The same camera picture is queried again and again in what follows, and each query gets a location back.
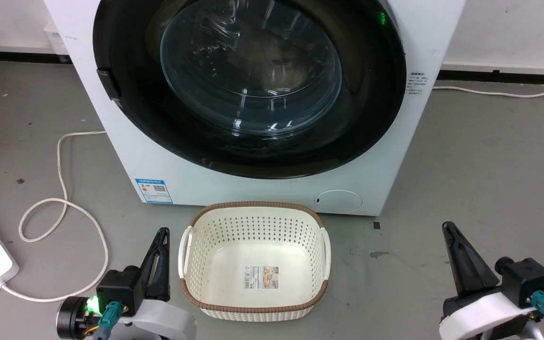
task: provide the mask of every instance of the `brown basket rim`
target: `brown basket rim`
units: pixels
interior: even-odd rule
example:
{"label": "brown basket rim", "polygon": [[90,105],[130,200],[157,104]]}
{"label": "brown basket rim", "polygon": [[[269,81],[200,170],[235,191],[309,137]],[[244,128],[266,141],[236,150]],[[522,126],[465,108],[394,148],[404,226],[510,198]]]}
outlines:
{"label": "brown basket rim", "polygon": [[[212,204],[203,208],[199,213],[190,221],[190,226],[194,226],[199,218],[201,218],[205,213],[215,209],[224,209],[228,207],[281,207],[287,209],[300,210],[311,215],[315,221],[318,223],[320,228],[323,228],[323,222],[320,219],[320,216],[315,213],[312,209],[309,209],[306,206],[294,203],[281,203],[281,202],[264,202],[264,201],[250,201],[250,202],[229,202],[229,203],[218,203]],[[244,313],[244,314],[261,314],[261,313],[285,313],[285,312],[295,312],[298,310],[304,310],[312,307],[322,299],[322,296],[326,292],[326,288],[329,285],[329,280],[323,280],[322,286],[320,287],[319,292],[313,297],[310,301],[304,304],[285,306],[285,307],[231,307],[231,306],[220,306],[214,304],[206,304],[198,299],[196,299],[190,291],[188,291],[188,285],[186,284],[185,279],[180,279],[179,284],[182,287],[182,292],[190,301],[198,308],[208,309],[208,310],[217,310],[219,312],[231,312],[231,313]]]}

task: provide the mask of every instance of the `power cord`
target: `power cord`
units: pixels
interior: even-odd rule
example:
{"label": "power cord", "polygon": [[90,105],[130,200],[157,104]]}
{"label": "power cord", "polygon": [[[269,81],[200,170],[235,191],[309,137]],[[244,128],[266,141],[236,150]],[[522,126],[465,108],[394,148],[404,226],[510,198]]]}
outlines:
{"label": "power cord", "polygon": [[464,92],[475,93],[475,94],[484,94],[484,95],[501,95],[503,97],[513,97],[513,98],[538,98],[538,97],[544,97],[544,93],[512,94],[512,93],[503,93],[503,92],[484,92],[484,91],[470,90],[468,88],[462,88],[462,87],[457,87],[457,86],[435,86],[433,89],[434,90],[464,91]]}
{"label": "power cord", "polygon": [[[102,246],[104,248],[104,265],[102,266],[102,270],[100,271],[98,276],[90,284],[88,284],[84,288],[78,290],[77,292],[64,295],[63,297],[53,297],[51,299],[39,299],[39,298],[35,298],[35,297],[28,297],[26,295],[22,295],[21,293],[17,293],[15,291],[13,291],[4,282],[0,281],[0,287],[3,290],[5,290],[6,292],[8,292],[11,295],[14,295],[16,297],[19,297],[21,299],[32,301],[34,303],[53,303],[53,302],[56,302],[56,301],[62,301],[64,299],[66,299],[67,297],[73,297],[75,295],[80,295],[81,293],[84,293],[88,289],[95,286],[95,284],[97,284],[100,281],[100,279],[102,279],[102,276],[104,276],[104,274],[106,273],[106,268],[108,267],[108,245],[106,245],[106,239],[104,239],[104,233],[102,232],[102,228],[100,228],[100,225],[98,224],[98,221],[96,221],[95,218],[90,213],[85,211],[84,208],[78,206],[77,204],[74,204],[73,202],[69,202],[67,187],[64,185],[64,180],[62,179],[62,166],[60,165],[60,145],[62,145],[63,140],[65,140],[67,137],[87,136],[87,135],[105,134],[105,133],[106,133],[106,131],[92,131],[92,132],[89,132],[89,133],[70,133],[70,134],[65,134],[64,136],[62,136],[58,140],[58,149],[57,149],[58,178],[60,179],[60,185],[62,185],[62,192],[64,193],[64,199],[62,199],[62,198],[47,198],[45,200],[41,200],[41,201],[33,204],[33,206],[30,207],[24,213],[24,215],[22,216],[22,218],[20,220],[20,223],[18,224],[18,234],[20,235],[20,238],[22,239],[22,241],[33,243],[33,242],[41,241],[42,239],[48,237],[48,235],[50,235],[58,227],[58,225],[62,221],[62,218],[64,218],[64,215],[67,213],[68,206],[71,206],[71,207],[77,209],[78,211],[81,211],[82,213],[84,213],[84,215],[86,215],[89,219],[91,219],[91,221],[93,222],[93,225],[98,230],[98,234],[100,235],[100,240],[102,241]],[[24,225],[24,221],[26,220],[28,215],[31,213],[31,211],[33,211],[33,209],[35,209],[36,207],[42,205],[43,203],[47,203],[47,202],[60,202],[60,203],[64,204],[64,207],[62,208],[62,213],[60,214],[60,217],[58,218],[58,221],[56,221],[54,223],[54,225],[50,228],[50,230],[48,230],[47,232],[45,232],[45,234],[43,234],[43,235],[41,235],[41,236],[39,236],[37,238],[27,238],[27,237],[25,237],[24,233],[22,232],[22,226]]]}

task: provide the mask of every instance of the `basket handle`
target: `basket handle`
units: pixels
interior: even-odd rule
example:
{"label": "basket handle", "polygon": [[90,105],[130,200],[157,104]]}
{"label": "basket handle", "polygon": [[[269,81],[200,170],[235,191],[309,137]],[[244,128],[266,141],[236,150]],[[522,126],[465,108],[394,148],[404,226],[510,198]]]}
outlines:
{"label": "basket handle", "polygon": [[320,230],[324,241],[324,279],[328,280],[331,275],[331,240],[325,228],[320,228]]}
{"label": "basket handle", "polygon": [[186,269],[188,268],[188,257],[190,256],[190,245],[192,244],[192,226],[188,226],[184,230],[182,239],[179,242],[178,250],[178,275],[183,279],[186,276]]}

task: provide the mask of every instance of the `product label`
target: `product label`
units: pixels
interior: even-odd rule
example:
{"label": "product label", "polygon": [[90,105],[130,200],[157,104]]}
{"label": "product label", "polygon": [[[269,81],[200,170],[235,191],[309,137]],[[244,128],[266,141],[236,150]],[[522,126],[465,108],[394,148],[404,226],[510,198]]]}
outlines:
{"label": "product label", "polygon": [[164,181],[136,178],[136,183],[148,203],[173,204]]}
{"label": "product label", "polygon": [[411,72],[406,83],[406,94],[423,94],[429,77],[423,72]]}
{"label": "product label", "polygon": [[245,289],[266,290],[279,288],[279,270],[275,265],[245,267]]}

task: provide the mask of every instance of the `blue and white sticker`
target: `blue and white sticker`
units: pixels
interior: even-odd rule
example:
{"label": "blue and white sticker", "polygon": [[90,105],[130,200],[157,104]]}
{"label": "blue and white sticker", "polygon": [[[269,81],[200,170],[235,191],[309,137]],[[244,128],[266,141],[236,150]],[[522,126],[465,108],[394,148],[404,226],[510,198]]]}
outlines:
{"label": "blue and white sticker", "polygon": [[148,203],[173,204],[165,181],[136,178],[136,183]]}

